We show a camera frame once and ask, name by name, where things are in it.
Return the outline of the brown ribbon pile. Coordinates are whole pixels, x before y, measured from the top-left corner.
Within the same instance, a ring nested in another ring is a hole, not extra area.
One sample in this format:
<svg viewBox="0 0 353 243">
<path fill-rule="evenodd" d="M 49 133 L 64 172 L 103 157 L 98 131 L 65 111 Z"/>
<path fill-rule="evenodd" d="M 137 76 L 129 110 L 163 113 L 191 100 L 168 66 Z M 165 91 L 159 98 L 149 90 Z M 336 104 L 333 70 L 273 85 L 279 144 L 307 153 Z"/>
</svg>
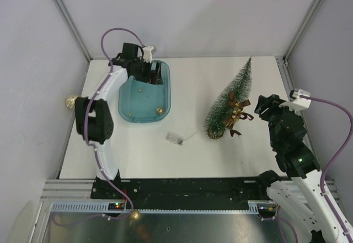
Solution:
<svg viewBox="0 0 353 243">
<path fill-rule="evenodd" d="M 229 112 L 223 119 L 223 124 L 225 127 L 229 130 L 229 133 L 231 137 L 234 137 L 234 135 L 241 136 L 242 133 L 239 132 L 238 130 L 233 129 L 235 123 L 237 123 L 240 120 L 250 120 L 252 121 L 254 119 L 253 115 L 246 113 L 244 111 L 244 108 L 247 106 L 250 106 L 251 102 L 250 100 L 246 99 L 242 102 L 238 101 L 236 98 L 236 94 L 234 91 L 231 91 L 228 93 L 228 108 Z"/>
</svg>

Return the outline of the small green christmas tree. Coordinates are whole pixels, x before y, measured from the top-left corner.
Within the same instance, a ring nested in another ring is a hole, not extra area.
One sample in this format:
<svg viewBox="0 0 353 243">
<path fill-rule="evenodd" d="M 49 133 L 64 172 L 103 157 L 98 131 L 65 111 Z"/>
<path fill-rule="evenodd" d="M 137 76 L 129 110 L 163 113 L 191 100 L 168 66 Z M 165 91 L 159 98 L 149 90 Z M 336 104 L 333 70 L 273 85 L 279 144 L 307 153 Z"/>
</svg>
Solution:
<svg viewBox="0 0 353 243">
<path fill-rule="evenodd" d="M 218 140 L 226 132 L 229 132 L 231 137 L 242 135 L 234 126 L 240 120 L 254 119 L 253 115 L 244 111 L 244 108 L 251 105 L 249 100 L 251 90 L 252 58 L 250 57 L 217 97 L 205 118 L 204 128 L 210 139 Z"/>
</svg>

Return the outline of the clear light string battery box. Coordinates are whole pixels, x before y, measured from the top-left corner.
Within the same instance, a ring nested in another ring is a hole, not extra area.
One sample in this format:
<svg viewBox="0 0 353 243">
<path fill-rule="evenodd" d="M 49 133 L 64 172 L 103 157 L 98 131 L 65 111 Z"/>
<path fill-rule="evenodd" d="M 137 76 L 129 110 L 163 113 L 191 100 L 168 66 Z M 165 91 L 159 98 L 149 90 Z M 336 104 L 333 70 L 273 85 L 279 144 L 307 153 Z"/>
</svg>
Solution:
<svg viewBox="0 0 353 243">
<path fill-rule="evenodd" d="M 183 138 L 174 133 L 168 133 L 166 136 L 166 140 L 178 146 L 182 146 L 184 142 Z"/>
</svg>

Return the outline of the white gold striped bauble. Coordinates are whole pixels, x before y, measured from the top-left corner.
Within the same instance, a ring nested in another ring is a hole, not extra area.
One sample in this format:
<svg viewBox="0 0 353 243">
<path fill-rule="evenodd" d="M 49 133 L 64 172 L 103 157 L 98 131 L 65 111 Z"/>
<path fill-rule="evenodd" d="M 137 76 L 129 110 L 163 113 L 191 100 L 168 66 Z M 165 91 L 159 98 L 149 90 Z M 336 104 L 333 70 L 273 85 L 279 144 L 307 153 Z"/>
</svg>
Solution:
<svg viewBox="0 0 353 243">
<path fill-rule="evenodd" d="M 65 106 L 67 107 L 67 109 L 74 108 L 77 97 L 77 95 L 70 95 L 65 99 Z"/>
</svg>

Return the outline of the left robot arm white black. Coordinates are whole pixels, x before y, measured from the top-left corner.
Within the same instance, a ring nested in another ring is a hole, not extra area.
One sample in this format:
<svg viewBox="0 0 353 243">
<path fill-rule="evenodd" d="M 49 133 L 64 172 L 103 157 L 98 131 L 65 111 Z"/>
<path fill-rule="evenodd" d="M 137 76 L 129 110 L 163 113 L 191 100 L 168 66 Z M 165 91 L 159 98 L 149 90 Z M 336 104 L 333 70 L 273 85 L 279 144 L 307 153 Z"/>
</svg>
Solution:
<svg viewBox="0 0 353 243">
<path fill-rule="evenodd" d="M 122 185 L 114 180 L 119 170 L 110 144 L 114 121 L 109 103 L 130 77 L 140 83 L 163 86 L 162 64 L 152 60 L 155 52 L 156 48 L 151 45 L 124 43 L 122 52 L 109 59 L 109 70 L 96 90 L 75 100 L 77 133 L 93 148 L 99 170 L 97 176 L 108 180 L 102 191 L 111 199 L 121 194 Z"/>
</svg>

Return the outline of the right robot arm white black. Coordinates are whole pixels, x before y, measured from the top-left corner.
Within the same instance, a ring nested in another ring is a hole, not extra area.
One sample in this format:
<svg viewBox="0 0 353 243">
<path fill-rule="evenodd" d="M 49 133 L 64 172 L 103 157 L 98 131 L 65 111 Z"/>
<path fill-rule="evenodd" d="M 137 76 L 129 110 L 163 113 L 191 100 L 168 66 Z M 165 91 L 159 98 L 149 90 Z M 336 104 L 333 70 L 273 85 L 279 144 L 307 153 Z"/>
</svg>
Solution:
<svg viewBox="0 0 353 243">
<path fill-rule="evenodd" d="M 307 131 L 297 111 L 309 108 L 315 100 L 301 89 L 293 90 L 291 101 L 278 95 L 259 96 L 255 113 L 269 127 L 270 146 L 282 172 L 299 188 L 303 203 L 274 172 L 259 175 L 254 186 L 260 199 L 272 199 L 293 221 L 312 237 L 312 242 L 352 242 L 352 225 L 327 187 L 327 170 L 320 167 L 314 153 L 305 145 Z"/>
</svg>

